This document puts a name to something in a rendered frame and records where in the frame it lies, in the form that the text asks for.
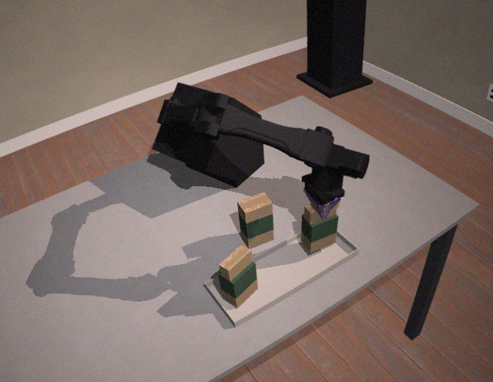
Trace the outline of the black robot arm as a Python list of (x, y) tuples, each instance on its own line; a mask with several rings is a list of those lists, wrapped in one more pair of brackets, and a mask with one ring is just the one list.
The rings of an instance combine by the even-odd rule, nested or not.
[(223, 134), (271, 146), (320, 173), (336, 169), (331, 175), (330, 192), (342, 188), (343, 174), (363, 179), (370, 161), (368, 154), (334, 144), (332, 132), (325, 127), (305, 130), (281, 126), (241, 111), (230, 104), (229, 95), (222, 93), (204, 94), (194, 105), (183, 105), (174, 97), (165, 99), (157, 123), (168, 130), (162, 138), (173, 153), (196, 131), (217, 141)]

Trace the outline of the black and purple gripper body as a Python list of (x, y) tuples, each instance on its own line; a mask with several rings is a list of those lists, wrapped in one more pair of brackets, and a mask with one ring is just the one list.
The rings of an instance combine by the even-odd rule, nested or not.
[(312, 168), (310, 174), (302, 176), (302, 182), (305, 183), (306, 192), (314, 199), (318, 205), (326, 204), (333, 201), (336, 197), (344, 197), (345, 190), (343, 188), (336, 189), (330, 192), (331, 175), (336, 169), (330, 173), (316, 172)]

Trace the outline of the tan block with dark green band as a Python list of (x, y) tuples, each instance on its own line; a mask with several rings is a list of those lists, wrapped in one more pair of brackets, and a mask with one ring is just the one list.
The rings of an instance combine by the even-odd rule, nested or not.
[(245, 242), (246, 235), (249, 249), (274, 240), (272, 202), (264, 192), (238, 201), (237, 207), (241, 239)]
[(222, 261), (219, 267), (221, 273), (218, 273), (218, 278), (222, 298), (238, 308), (258, 289), (256, 264), (252, 261), (252, 250), (241, 245)]
[[(337, 205), (323, 219), (315, 206), (315, 202), (304, 206), (301, 242), (305, 247), (307, 246), (310, 253), (335, 243), (338, 227)], [(308, 239), (307, 222), (309, 223)]]

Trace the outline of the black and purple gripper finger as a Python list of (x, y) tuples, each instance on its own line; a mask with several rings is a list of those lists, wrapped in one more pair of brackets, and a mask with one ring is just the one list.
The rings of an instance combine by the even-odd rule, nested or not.
[(313, 198), (312, 198), (312, 197), (311, 197), (311, 196), (310, 196), (310, 195), (306, 192), (305, 187), (303, 188), (303, 191), (306, 193), (306, 195), (307, 195), (307, 197), (308, 197), (309, 201), (310, 201), (311, 203), (314, 203), (314, 202), (315, 202), (315, 201), (314, 201), (314, 199), (313, 199)]
[(327, 210), (326, 210), (326, 212), (325, 212), (325, 213), (324, 213), (324, 211), (323, 211), (323, 207), (324, 207), (324, 205), (326, 205), (326, 204), (323, 204), (323, 205), (318, 205), (318, 204), (315, 202), (315, 205), (316, 205), (316, 207), (317, 207), (317, 209), (318, 209), (318, 211), (319, 211), (319, 214), (320, 214), (320, 216), (322, 217), (322, 219), (328, 216), (328, 214), (329, 214), (329, 213), (330, 213), (330, 211), (333, 209), (333, 207), (334, 207), (334, 206), (335, 206), (335, 205), (336, 205), (336, 204), (337, 204), (337, 203), (338, 203), (341, 199), (342, 199), (342, 198), (338, 198), (338, 197), (336, 197), (336, 198), (333, 200), (333, 202), (332, 202), (332, 201), (330, 201), (330, 202), (326, 203), (326, 204), (329, 204), (329, 203), (330, 203), (330, 204), (329, 204), (329, 206), (328, 206), (328, 208), (327, 208)]

